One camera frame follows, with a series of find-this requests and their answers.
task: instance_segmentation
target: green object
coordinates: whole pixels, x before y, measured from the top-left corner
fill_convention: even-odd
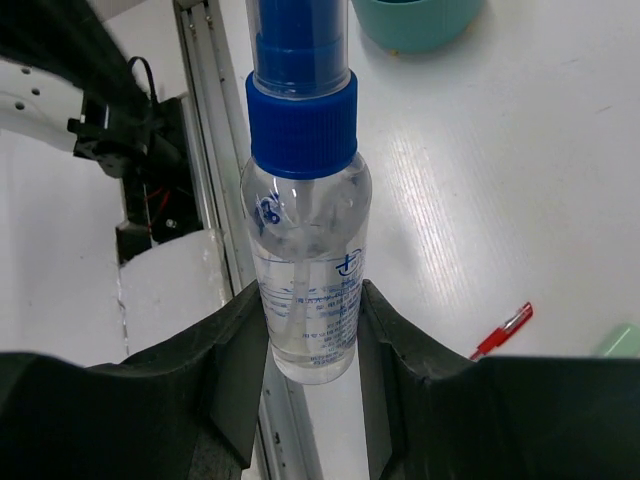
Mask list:
[[[630,323],[618,325],[593,353],[598,357],[640,357],[640,327]]]
[[[432,50],[457,37],[484,0],[352,0],[365,33],[382,48],[400,53]]]

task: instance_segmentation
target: light green eraser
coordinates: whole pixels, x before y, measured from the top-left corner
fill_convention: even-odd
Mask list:
[[[630,323],[618,325],[593,354],[598,357],[640,357],[640,327]]]

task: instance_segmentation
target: bottle bottom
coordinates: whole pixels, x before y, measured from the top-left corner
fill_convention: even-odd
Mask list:
[[[308,356],[292,355],[271,345],[278,369],[289,379],[304,385],[321,385],[335,380],[349,369],[356,353],[355,344],[344,355],[327,365],[314,365]]]

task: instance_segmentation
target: transparent plastic bottle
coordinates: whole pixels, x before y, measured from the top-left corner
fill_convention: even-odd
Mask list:
[[[369,169],[356,153],[337,173],[296,180],[252,158],[242,196],[276,364],[300,383],[339,377],[355,353]]]

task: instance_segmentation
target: black mechanical device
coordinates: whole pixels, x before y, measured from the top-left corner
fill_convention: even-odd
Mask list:
[[[0,26],[0,55],[84,90],[85,120],[69,126],[77,155],[144,191],[138,202],[149,202],[151,185],[161,202],[167,191],[189,197],[178,106],[138,87],[135,60],[84,0],[5,1]],[[140,226],[136,195],[127,202]],[[267,345],[252,284],[119,365],[0,354],[0,478],[238,479],[251,459]],[[475,363],[367,281],[358,350],[372,479],[640,478],[639,360]]]

